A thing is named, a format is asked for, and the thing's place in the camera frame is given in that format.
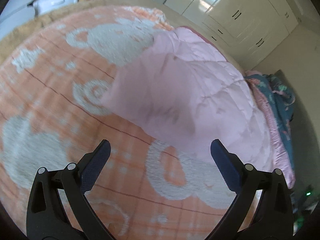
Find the pink quilted jacket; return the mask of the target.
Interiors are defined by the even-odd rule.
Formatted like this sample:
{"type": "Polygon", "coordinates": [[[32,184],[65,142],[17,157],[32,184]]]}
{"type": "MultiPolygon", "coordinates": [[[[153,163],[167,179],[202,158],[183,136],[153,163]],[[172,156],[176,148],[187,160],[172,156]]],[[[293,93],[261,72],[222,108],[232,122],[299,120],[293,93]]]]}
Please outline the pink quilted jacket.
{"type": "Polygon", "coordinates": [[[152,46],[118,69],[101,102],[198,160],[211,161],[210,145],[219,139],[242,162],[272,170],[268,125],[242,73],[190,29],[157,33],[152,46]]]}

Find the teal pink floral duvet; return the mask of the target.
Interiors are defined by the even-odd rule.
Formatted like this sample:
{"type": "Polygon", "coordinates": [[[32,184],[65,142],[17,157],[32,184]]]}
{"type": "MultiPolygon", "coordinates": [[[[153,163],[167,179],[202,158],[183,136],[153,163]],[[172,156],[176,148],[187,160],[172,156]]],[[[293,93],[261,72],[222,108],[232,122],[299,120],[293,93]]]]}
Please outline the teal pink floral duvet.
{"type": "Polygon", "coordinates": [[[295,93],[274,74],[266,75],[248,70],[245,72],[245,80],[269,127],[274,151],[273,167],[282,170],[287,187],[291,189],[296,182],[290,127],[295,93]]]}

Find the orange white fleece blanket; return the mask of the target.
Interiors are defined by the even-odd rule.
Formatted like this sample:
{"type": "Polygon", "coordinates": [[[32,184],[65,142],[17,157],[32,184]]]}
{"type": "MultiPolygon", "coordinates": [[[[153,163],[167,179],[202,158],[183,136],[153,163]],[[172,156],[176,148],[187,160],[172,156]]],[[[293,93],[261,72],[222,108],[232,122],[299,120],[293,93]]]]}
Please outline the orange white fleece blanket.
{"type": "Polygon", "coordinates": [[[173,21],[108,5],[71,14],[1,59],[1,204],[22,231],[39,168],[60,170],[107,139],[111,156],[86,196],[116,239],[204,239],[235,194],[208,155],[155,139],[101,105],[117,70],[173,21]]]}

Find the beige bed sheet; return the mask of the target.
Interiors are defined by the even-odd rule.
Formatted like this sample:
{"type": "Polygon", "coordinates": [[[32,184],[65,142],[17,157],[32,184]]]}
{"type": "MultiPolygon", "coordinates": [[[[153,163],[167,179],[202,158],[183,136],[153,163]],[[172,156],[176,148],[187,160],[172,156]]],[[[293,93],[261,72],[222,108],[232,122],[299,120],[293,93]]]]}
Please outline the beige bed sheet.
{"type": "Polygon", "coordinates": [[[151,9],[157,8],[165,14],[171,26],[185,26],[189,29],[193,29],[208,41],[211,40],[206,32],[198,25],[194,24],[166,5],[157,3],[153,0],[83,0],[78,3],[70,4],[65,7],[53,10],[13,29],[13,31],[10,32],[5,38],[1,39],[1,62],[4,62],[10,56],[10,54],[30,35],[38,32],[39,30],[45,28],[53,22],[76,12],[108,5],[138,6],[151,9]]]}

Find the white glossy wardrobe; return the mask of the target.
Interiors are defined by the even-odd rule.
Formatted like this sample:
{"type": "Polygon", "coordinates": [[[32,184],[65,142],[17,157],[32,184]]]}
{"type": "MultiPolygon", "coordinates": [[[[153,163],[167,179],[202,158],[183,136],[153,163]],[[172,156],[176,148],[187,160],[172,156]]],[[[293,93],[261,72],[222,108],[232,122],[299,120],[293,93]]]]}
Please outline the white glossy wardrobe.
{"type": "Polygon", "coordinates": [[[246,70],[266,58],[298,25],[287,0],[153,0],[199,26],[246,70]]]}

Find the white rounded desk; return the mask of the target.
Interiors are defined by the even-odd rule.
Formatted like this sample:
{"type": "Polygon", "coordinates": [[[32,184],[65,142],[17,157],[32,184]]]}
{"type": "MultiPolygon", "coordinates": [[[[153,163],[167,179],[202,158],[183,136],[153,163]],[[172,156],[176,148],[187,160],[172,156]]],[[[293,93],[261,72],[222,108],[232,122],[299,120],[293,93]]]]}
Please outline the white rounded desk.
{"type": "Polygon", "coordinates": [[[1,39],[13,29],[35,18],[35,0],[9,0],[1,12],[1,39]]]}

